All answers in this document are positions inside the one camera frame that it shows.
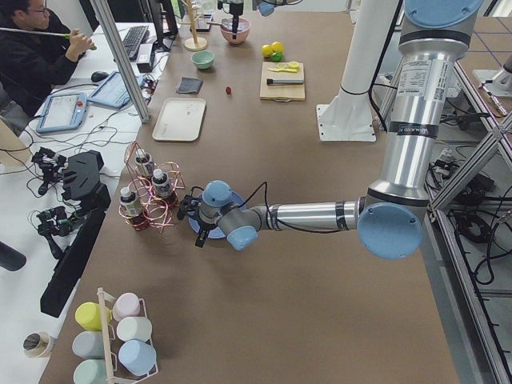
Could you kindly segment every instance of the yellow fruit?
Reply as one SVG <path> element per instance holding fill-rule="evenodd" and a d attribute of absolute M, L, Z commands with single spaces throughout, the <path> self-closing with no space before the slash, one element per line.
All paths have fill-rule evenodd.
<path fill-rule="evenodd" d="M 282 54 L 285 50 L 282 42 L 273 42 L 270 46 L 274 52 L 279 52 L 280 54 Z"/>
<path fill-rule="evenodd" d="M 272 56 L 272 53 L 274 52 L 274 50 L 272 50 L 272 47 L 268 44 L 265 44 L 264 46 L 262 46 L 262 55 L 264 58 L 269 58 L 270 56 Z"/>

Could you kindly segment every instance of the black cylinder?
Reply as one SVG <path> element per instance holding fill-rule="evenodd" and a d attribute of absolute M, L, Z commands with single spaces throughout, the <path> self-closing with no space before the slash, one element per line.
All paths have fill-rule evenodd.
<path fill-rule="evenodd" d="M 0 266 L 6 270 L 19 270 L 26 263 L 26 257 L 24 254 L 13 250 L 10 246 L 4 242 L 0 242 Z"/>

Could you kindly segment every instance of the green lime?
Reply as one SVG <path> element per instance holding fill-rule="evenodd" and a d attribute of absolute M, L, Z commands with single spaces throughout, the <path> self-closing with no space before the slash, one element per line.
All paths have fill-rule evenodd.
<path fill-rule="evenodd" d="M 280 62 L 282 60 L 282 53 L 281 52 L 272 53 L 272 56 L 270 56 L 270 60 L 272 60 L 273 62 Z"/>

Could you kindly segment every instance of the cup rack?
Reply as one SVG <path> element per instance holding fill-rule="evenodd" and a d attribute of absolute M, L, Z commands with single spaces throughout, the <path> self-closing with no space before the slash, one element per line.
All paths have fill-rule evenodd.
<path fill-rule="evenodd" d="M 103 288 L 98 288 L 98 304 L 100 306 L 100 318 L 102 320 L 102 336 L 103 336 L 103 352 L 105 354 L 105 364 L 106 364 L 106 382 L 108 384 L 135 384 L 137 382 L 141 382 L 143 380 L 146 380 L 147 378 L 150 378 L 151 376 L 154 376 L 158 373 L 158 364 L 155 363 L 153 368 L 144 376 L 141 376 L 139 379 L 131 379 L 131 378 L 120 378 L 119 376 L 115 376 L 114 372 L 118 369 L 118 357 L 117 355 L 112 351 L 110 348 L 110 340 L 109 340 L 109 326 L 111 326 L 108 321 L 106 320 L 106 312 L 104 311 L 105 308 L 108 308 L 106 306 L 106 302 L 109 302 L 114 305 L 116 301 L 116 297 L 112 296 L 111 294 L 105 292 Z M 141 308 L 143 310 L 143 316 L 147 318 L 147 309 L 146 309 L 146 302 L 143 298 L 138 299 L 141 303 Z M 151 346 L 153 345 L 153 339 L 150 338 L 147 341 Z"/>

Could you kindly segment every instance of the white tray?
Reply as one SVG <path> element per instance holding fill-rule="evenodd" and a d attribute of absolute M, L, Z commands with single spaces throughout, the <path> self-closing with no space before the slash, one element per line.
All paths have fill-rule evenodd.
<path fill-rule="evenodd" d="M 168 98 L 163 102 L 153 129 L 153 139 L 160 142 L 192 142 L 199 137 L 206 100 Z"/>

